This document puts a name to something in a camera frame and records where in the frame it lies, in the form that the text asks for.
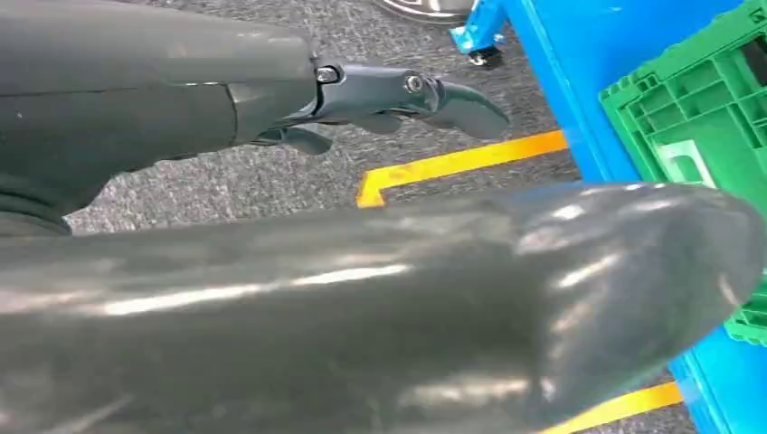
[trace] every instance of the bolt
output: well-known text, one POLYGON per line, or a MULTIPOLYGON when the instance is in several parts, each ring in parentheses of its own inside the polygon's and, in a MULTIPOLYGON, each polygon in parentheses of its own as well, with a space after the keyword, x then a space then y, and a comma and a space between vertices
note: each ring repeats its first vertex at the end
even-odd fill
POLYGON ((405 90, 410 93, 419 93, 423 90, 423 79, 417 75, 410 75, 405 79, 405 90))
POLYGON ((336 71, 335 68, 330 66, 323 66, 322 68, 317 68, 317 81, 323 84, 328 83, 335 83, 340 79, 340 76, 338 75, 338 71, 336 71))

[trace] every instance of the yellow tape line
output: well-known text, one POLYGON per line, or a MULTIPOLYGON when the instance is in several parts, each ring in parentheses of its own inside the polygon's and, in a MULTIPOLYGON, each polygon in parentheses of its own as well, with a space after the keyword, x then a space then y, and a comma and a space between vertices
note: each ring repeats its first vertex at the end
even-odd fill
POLYGON ((541 434, 571 434, 575 431, 593 428, 614 420, 679 404, 683 401, 682 392, 677 384, 667 382, 604 402, 578 417, 543 431, 541 434))
POLYGON ((567 141, 564 139, 562 131, 551 131, 442 156, 433 156, 405 165, 381 167, 365 174, 357 195, 357 206, 367 208, 384 205, 384 197, 381 195, 384 188, 459 174, 491 165, 502 165, 564 149, 567 149, 567 141))

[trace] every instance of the green plastic crate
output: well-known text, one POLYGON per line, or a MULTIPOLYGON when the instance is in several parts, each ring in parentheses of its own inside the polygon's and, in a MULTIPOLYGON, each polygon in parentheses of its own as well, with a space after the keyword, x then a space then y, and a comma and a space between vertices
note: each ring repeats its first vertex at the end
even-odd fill
MULTIPOLYGON (((643 179, 720 188, 767 216, 767 0, 717 16, 600 99, 643 179)), ((767 346, 767 277, 725 329, 767 346)))

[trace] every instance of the blue workstand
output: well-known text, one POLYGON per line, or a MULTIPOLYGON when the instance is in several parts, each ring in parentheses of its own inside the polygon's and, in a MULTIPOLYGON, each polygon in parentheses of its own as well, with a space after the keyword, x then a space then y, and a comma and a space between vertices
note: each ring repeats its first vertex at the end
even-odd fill
MULTIPOLYGON (((540 81, 573 159, 587 181, 639 176, 598 93, 740 0, 479 0, 453 31, 459 49, 488 47, 510 21, 540 81)), ((767 348, 720 327, 670 364, 704 433, 767 433, 767 348)))

